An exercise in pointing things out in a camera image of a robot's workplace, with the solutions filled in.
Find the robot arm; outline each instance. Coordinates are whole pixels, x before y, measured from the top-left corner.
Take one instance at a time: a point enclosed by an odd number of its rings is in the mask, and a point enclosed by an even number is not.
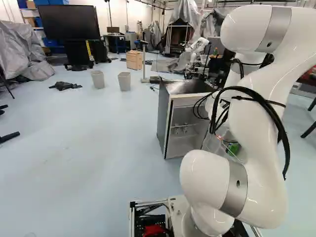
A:
[[[190,47],[186,48],[186,52],[191,52],[190,65],[192,66],[194,60],[203,53],[205,46],[209,41],[203,37],[198,38]]]
[[[247,5],[232,11],[222,25],[223,45],[241,54],[262,52],[275,57],[237,85],[285,104],[296,79],[316,64],[315,20],[312,8]],[[247,97],[241,92],[232,95]],[[272,106],[281,118],[284,108]],[[274,123],[258,103],[231,100],[229,127],[244,148],[247,163],[201,150],[186,154],[180,181],[191,205],[190,215],[208,236],[228,231],[234,218],[259,228],[276,228],[287,213],[287,194]]]

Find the metal cabinet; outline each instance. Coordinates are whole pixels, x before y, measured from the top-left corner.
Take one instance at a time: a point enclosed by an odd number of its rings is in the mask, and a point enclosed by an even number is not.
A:
[[[157,138],[165,159],[182,157],[201,148],[209,121],[196,118],[193,106],[212,91],[214,89],[201,80],[160,83]],[[207,117],[204,104],[199,111]]]

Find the red component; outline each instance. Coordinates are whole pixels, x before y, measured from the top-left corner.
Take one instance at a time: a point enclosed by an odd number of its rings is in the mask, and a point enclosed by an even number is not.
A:
[[[160,225],[145,226],[145,233],[143,234],[143,237],[149,237],[163,233],[165,232]]]

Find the gray floor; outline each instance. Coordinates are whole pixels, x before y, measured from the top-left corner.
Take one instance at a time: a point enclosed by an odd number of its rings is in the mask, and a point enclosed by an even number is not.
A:
[[[157,75],[150,67],[147,76]],[[108,86],[101,90],[93,88],[90,70],[55,69],[44,82],[14,89],[15,100],[0,94],[0,104],[9,105],[0,135],[21,132],[0,147],[0,236],[125,237],[129,201],[182,193],[181,159],[164,161],[156,138],[158,91],[119,60],[94,68],[105,74]],[[130,92],[120,92],[120,72],[132,72]],[[59,80],[83,88],[48,89]],[[263,230],[265,237],[314,236],[316,132],[300,138],[316,119],[316,109],[306,110],[311,101],[289,96],[283,118],[292,155],[289,214],[280,228]]]

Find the monitor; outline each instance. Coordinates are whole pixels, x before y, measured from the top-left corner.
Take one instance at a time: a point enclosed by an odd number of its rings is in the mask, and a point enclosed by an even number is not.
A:
[[[90,5],[39,5],[46,37],[51,40],[99,40],[96,10]]]

